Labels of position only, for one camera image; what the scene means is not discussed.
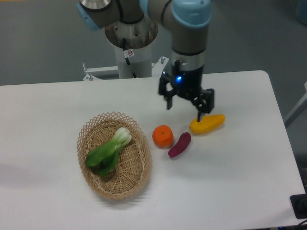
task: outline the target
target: yellow pepper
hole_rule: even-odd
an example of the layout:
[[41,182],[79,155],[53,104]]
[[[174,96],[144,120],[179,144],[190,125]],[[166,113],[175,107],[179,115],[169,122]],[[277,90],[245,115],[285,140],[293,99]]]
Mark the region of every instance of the yellow pepper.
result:
[[209,133],[222,125],[224,121],[225,116],[223,114],[206,115],[200,122],[197,119],[191,121],[190,129],[195,134]]

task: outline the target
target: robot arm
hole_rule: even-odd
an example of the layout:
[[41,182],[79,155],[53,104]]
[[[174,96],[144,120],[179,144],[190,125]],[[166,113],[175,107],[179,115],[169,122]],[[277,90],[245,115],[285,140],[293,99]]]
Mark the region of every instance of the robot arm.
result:
[[159,94],[172,107],[172,97],[189,100],[202,114],[214,108],[214,90],[201,88],[211,0],[81,0],[78,6],[90,28],[114,22],[137,24],[144,13],[172,33],[171,65],[160,78]]

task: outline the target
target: orange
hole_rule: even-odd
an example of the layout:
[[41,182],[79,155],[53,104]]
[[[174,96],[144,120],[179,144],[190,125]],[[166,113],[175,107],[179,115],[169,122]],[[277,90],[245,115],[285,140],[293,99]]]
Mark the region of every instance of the orange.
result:
[[166,125],[155,128],[153,131],[153,141],[161,149],[171,147],[174,141],[171,128]]

